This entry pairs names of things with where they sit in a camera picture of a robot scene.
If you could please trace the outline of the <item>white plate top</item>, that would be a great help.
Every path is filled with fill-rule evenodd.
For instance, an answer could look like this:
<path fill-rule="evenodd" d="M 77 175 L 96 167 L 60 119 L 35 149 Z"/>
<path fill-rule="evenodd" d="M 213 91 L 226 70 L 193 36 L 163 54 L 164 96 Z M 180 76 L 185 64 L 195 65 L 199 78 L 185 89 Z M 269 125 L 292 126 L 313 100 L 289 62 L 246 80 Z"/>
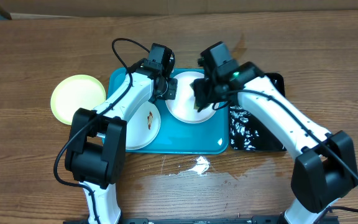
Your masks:
<path fill-rule="evenodd" d="M 200 112 L 195 108 L 195 96 L 191 84 L 197 78 L 203 77 L 202 73 L 193 71 L 181 72 L 174 76 L 178 81 L 176 96 L 174 100 L 167 100 L 166 106 L 176 119 L 184 123 L 196 124 L 207 121 L 215 114 L 212 105 Z"/>

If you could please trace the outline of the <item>black plastic tray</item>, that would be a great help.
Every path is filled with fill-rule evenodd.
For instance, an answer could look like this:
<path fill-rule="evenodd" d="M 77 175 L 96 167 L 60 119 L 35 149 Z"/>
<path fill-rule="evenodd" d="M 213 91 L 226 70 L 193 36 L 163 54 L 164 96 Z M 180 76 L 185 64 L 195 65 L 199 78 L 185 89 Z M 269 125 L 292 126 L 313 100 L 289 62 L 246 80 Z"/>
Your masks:
<path fill-rule="evenodd" d="M 229 105 L 229 145 L 236 151 L 282 152 L 283 144 L 252 114 Z"/>

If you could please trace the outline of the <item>yellow-green plate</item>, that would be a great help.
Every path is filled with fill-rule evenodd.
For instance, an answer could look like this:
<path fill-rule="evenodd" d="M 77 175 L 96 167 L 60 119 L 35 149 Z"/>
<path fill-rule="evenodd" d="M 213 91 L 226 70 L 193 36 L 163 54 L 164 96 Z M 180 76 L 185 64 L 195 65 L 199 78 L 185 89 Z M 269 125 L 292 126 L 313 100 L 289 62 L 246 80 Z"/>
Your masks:
<path fill-rule="evenodd" d="M 61 81 L 54 89 L 50 107 L 61 123 L 71 125 L 79 108 L 92 110 L 106 100 L 102 83 L 89 75 L 73 75 Z"/>

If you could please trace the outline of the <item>green yellow sponge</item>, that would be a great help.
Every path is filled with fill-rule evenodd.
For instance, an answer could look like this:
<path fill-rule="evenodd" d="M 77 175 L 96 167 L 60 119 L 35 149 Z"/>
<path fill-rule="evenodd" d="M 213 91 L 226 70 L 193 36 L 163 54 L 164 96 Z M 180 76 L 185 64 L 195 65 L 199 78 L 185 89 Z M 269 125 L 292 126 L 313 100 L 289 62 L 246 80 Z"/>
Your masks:
<path fill-rule="evenodd" d="M 193 89 L 194 98 L 195 98 L 194 109 L 198 110 L 200 108 L 200 106 L 201 106 L 201 103 L 202 103 L 201 97 L 202 97 L 203 92 L 196 85 L 193 85 L 192 89 Z"/>

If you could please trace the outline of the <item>white plate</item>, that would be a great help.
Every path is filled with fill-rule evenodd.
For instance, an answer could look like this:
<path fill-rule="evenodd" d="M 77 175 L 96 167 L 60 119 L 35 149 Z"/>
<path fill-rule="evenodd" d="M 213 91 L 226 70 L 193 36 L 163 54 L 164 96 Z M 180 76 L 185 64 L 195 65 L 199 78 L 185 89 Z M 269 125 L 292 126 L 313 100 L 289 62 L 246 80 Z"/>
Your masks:
<path fill-rule="evenodd" d="M 202 73 L 193 71 L 181 72 L 174 76 L 178 81 L 176 96 L 174 100 L 167 100 L 166 106 L 176 119 L 184 123 L 196 124 L 207 121 L 215 114 L 212 105 L 200 112 L 195 108 L 195 96 L 191 84 L 197 78 L 203 77 Z"/>
<path fill-rule="evenodd" d="M 149 145 L 157 137 L 160 125 L 158 108 L 145 102 L 127 124 L 126 150 L 138 150 Z"/>

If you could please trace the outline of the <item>teal plastic tray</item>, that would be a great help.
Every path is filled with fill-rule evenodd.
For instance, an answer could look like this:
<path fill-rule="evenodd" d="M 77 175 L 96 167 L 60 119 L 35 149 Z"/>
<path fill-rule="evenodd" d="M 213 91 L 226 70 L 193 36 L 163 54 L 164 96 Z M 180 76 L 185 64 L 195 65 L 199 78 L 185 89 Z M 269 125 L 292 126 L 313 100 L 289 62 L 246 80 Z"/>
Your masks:
<path fill-rule="evenodd" d="M 171 77 L 181 72 L 200 72 L 200 69 L 176 69 Z M 118 116 L 127 123 L 136 111 L 152 96 L 153 80 L 143 70 L 131 75 L 125 68 L 117 69 L 110 78 L 109 95 L 103 104 L 96 107 L 101 112 L 104 107 L 116 101 L 117 105 L 106 113 L 107 117 Z M 166 101 L 153 103 L 160 112 L 161 125 L 157 137 L 147 146 L 133 150 L 156 154 L 219 154 L 229 144 L 228 110 L 221 109 L 202 123 L 190 124 L 176 119 L 169 112 Z"/>

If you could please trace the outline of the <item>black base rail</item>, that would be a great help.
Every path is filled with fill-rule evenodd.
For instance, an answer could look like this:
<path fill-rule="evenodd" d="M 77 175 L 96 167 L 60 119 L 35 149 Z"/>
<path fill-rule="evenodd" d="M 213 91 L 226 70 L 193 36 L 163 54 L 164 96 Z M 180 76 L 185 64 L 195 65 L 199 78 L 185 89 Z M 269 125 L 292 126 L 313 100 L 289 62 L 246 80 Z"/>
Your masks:
<path fill-rule="evenodd" d="M 252 218 L 212 218 L 212 219 L 165 219 L 148 220 L 146 218 L 119 219 L 119 224 L 277 224 L 283 223 L 282 216 L 253 216 Z"/>

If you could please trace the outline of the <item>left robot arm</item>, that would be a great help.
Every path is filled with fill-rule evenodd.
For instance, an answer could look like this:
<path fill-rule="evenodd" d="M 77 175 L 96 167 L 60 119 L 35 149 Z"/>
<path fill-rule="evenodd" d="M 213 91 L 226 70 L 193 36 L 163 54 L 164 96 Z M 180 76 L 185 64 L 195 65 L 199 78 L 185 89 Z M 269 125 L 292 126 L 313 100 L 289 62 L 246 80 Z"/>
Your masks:
<path fill-rule="evenodd" d="M 59 156 L 73 174 L 75 181 L 69 185 L 84 190 L 87 223 L 119 223 L 115 184 L 124 167 L 127 123 L 144 103 L 175 99 L 177 86 L 177 79 L 168 73 L 140 67 L 126 74 L 105 102 L 75 112 Z"/>

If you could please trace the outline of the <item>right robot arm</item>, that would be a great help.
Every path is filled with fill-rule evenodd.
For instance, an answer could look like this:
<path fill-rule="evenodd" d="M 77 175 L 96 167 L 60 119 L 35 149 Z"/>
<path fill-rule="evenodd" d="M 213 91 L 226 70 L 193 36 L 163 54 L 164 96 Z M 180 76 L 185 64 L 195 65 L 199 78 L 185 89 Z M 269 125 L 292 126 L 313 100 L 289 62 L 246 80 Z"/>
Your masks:
<path fill-rule="evenodd" d="M 316 124 L 293 106 L 267 73 L 252 62 L 198 60 L 204 78 L 192 83 L 196 106 L 231 102 L 255 116 L 294 160 L 291 189 L 295 200 L 285 223 L 318 223 L 334 203 L 358 186 L 354 143 L 344 131 L 336 134 Z"/>

